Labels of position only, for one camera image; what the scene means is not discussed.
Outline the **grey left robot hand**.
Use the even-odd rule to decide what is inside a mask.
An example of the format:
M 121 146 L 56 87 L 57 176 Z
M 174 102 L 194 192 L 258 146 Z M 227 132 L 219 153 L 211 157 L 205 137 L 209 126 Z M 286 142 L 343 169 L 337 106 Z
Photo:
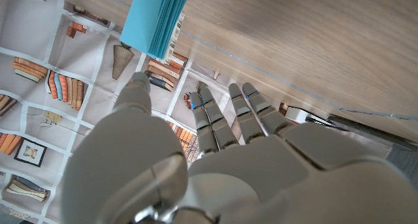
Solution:
M 229 93 L 239 144 L 209 89 L 191 94 L 199 158 L 187 163 L 132 75 L 67 163 L 64 223 L 416 223 L 417 190 L 394 165 L 315 123 L 293 124 L 250 84 Z

